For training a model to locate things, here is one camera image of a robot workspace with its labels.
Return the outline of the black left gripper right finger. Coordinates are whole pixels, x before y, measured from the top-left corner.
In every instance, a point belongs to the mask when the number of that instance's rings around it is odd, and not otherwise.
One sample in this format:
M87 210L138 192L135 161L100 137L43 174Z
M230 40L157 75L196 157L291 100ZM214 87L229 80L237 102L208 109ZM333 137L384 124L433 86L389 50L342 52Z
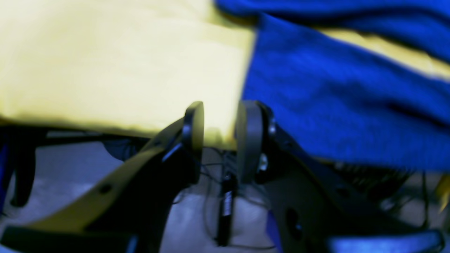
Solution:
M261 102L239 102L237 174L261 185L281 253L438 253L443 235L388 215L313 160Z

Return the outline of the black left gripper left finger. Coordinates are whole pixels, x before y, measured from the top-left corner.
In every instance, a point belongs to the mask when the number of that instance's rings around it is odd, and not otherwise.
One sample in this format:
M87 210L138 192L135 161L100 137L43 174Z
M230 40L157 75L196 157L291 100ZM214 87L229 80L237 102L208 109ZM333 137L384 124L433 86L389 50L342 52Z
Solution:
M204 104L163 129L138 154L66 208L8 226L1 244L22 253L157 253L180 191L196 184Z

